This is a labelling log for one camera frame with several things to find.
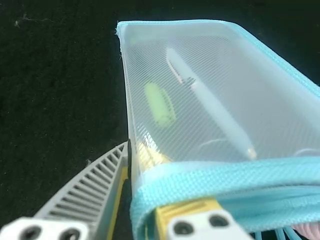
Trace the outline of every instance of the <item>pen tip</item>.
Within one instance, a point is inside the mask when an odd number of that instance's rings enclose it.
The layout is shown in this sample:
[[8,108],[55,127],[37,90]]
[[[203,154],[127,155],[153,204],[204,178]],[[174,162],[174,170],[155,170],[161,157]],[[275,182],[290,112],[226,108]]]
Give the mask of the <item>pen tip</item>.
[[257,153],[253,147],[249,147],[247,150],[247,155],[251,160],[257,159]]

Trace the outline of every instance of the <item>white pen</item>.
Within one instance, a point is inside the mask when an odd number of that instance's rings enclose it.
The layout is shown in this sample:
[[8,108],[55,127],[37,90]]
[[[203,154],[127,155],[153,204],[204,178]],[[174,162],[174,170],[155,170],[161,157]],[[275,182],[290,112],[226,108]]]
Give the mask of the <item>white pen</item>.
[[247,158],[255,160],[257,153],[247,133],[174,49],[167,48],[166,61],[177,80],[194,92],[234,147]]

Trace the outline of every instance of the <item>yellow plastic part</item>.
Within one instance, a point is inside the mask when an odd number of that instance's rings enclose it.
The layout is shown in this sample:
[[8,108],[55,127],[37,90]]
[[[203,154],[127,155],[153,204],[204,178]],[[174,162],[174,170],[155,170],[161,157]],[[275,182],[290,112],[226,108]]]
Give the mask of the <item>yellow plastic part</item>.
[[159,164],[170,163],[169,158],[156,150],[147,147],[145,144],[140,142],[138,144],[138,155],[139,155],[139,167],[140,171],[152,168]]
[[167,226],[171,219],[178,216],[198,214],[217,209],[222,209],[222,207],[214,198],[201,198],[156,208],[155,223],[158,232],[158,239],[166,240]]
[[126,179],[128,179],[128,167],[124,166],[122,168],[120,182],[119,182],[119,186],[118,186],[118,189],[116,192],[113,213],[112,213],[112,217],[111,217],[111,221],[110,221],[110,225],[109,225],[107,237],[106,237],[107,240],[112,240],[112,238],[113,238],[113,234],[114,234],[114,230],[115,230],[115,226],[116,226],[116,220],[117,220],[117,213],[118,213],[119,204],[120,204],[122,187],[123,187]]

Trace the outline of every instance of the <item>black background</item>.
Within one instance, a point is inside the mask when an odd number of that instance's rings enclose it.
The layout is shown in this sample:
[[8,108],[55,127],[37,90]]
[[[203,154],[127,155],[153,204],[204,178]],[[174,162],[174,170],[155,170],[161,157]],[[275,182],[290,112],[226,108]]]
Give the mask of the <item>black background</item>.
[[1,0],[0,226],[32,216],[128,138],[115,28],[124,20],[237,23],[320,83],[314,0]]

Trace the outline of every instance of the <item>mesh pencil case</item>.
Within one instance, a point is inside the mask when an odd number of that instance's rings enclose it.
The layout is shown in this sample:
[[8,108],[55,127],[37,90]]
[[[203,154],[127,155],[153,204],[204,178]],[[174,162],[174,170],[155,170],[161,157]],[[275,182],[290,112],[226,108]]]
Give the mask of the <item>mesh pencil case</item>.
[[318,86],[234,23],[125,21],[116,32],[134,238],[156,207],[214,196],[257,239],[299,239],[289,226],[318,239]]

